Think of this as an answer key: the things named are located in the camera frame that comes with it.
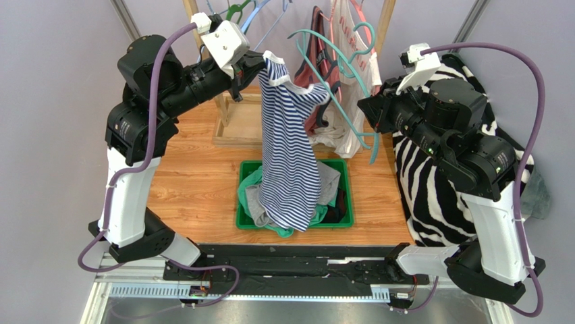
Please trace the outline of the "maroon tank top dark trim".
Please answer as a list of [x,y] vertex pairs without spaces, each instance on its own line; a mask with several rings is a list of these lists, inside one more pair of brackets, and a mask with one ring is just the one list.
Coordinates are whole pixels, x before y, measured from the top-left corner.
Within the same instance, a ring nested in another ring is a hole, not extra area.
[[[330,48],[325,44],[325,41],[313,34],[309,34],[305,56],[312,65],[309,66],[306,60],[302,62],[294,76],[294,84],[307,88],[310,84],[319,83],[320,79],[322,79],[330,85],[333,94],[341,97],[339,93],[341,89],[339,68],[328,50]],[[313,135],[317,128],[326,128],[329,125],[327,118],[323,116],[330,102],[331,99],[329,99],[327,104],[316,107],[304,122],[304,129],[309,136]]]

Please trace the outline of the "light blue plastic hanger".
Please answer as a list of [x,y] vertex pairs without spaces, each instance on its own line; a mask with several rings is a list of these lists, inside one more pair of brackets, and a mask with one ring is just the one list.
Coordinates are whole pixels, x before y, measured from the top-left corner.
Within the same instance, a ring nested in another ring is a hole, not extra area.
[[285,27],[294,1],[256,1],[255,8],[240,23],[248,38],[251,51],[273,50],[280,47],[287,35]]

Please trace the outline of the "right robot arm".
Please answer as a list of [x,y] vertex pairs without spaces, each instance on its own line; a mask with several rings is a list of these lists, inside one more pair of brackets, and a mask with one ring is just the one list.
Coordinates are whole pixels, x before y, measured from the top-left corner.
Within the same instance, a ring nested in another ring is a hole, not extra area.
[[397,277],[448,277],[474,296],[517,303],[524,280],[537,278],[545,262],[532,255],[516,228],[513,146],[481,132],[487,100],[467,81],[434,81],[426,99],[412,88],[400,93],[400,83],[389,79],[358,108],[377,132],[397,130],[431,158],[469,208],[476,238],[443,248],[401,243],[386,256],[387,268]]

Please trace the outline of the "navy tank top maroon trim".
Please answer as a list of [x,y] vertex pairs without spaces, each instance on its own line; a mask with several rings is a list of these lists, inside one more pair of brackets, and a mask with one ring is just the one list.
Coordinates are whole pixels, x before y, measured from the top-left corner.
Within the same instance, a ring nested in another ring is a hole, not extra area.
[[323,216],[321,223],[340,223],[347,213],[346,205],[347,193],[345,190],[339,188],[335,200],[326,205],[326,213]]

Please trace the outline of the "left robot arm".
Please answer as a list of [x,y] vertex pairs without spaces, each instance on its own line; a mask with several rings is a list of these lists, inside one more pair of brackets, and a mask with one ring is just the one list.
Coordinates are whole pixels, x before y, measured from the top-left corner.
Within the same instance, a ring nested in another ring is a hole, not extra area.
[[168,49],[160,58],[157,106],[150,108],[153,68],[165,43],[160,35],[135,40],[117,63],[126,85],[123,99],[107,118],[108,197],[98,221],[89,232],[109,243],[118,263],[161,256],[178,265],[193,265],[201,250],[175,233],[147,205],[151,182],[177,134],[181,114],[223,92],[237,95],[265,67],[261,53],[249,51],[236,65],[231,79],[215,62],[204,59],[184,66]]

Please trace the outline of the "grey tank top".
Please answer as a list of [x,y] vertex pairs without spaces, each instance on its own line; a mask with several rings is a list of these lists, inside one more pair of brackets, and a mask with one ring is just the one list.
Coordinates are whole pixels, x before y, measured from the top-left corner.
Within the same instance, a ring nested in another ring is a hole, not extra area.
[[[324,163],[318,163],[319,176],[321,179],[321,190],[318,203],[314,207],[312,217],[309,224],[317,214],[317,207],[319,205],[328,205],[337,194],[337,185],[339,184],[340,174],[336,170],[326,166]],[[294,228],[292,226],[284,228],[277,225],[273,219],[267,215],[264,206],[262,206],[259,196],[261,191],[261,182],[263,180],[263,169],[261,173],[253,173],[252,179],[246,179],[248,186],[245,189],[238,189],[238,194],[244,194],[247,201],[246,209],[254,220],[254,223],[268,230],[273,230],[281,237],[289,237],[293,234]]]

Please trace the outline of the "green plastic hanger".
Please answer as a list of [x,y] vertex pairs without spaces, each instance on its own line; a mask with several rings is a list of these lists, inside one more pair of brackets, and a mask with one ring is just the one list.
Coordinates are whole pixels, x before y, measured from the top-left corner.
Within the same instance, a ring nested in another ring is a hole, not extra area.
[[253,7],[256,7],[258,3],[256,0],[244,0],[236,4],[231,4],[228,1],[227,4],[228,8],[225,12],[225,19],[239,24],[242,21],[244,10],[251,4],[253,4]]

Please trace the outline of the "blue white striped tank top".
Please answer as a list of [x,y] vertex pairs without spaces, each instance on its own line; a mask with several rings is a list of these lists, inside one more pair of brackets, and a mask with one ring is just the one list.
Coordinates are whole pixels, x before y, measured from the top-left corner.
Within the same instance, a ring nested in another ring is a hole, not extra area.
[[263,179],[259,202],[283,229],[305,232],[321,194],[317,159],[304,124],[312,111],[329,100],[322,84],[295,85],[285,61],[263,53],[259,72]]

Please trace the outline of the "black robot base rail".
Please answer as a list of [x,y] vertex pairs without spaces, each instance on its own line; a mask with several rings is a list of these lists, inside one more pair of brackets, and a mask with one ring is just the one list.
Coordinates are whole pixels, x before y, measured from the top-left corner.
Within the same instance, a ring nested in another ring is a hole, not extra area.
[[156,256],[97,275],[110,298],[161,298],[197,307],[214,300],[359,302],[415,307],[428,296],[467,300],[434,275],[396,275],[389,246],[203,244],[194,270]]

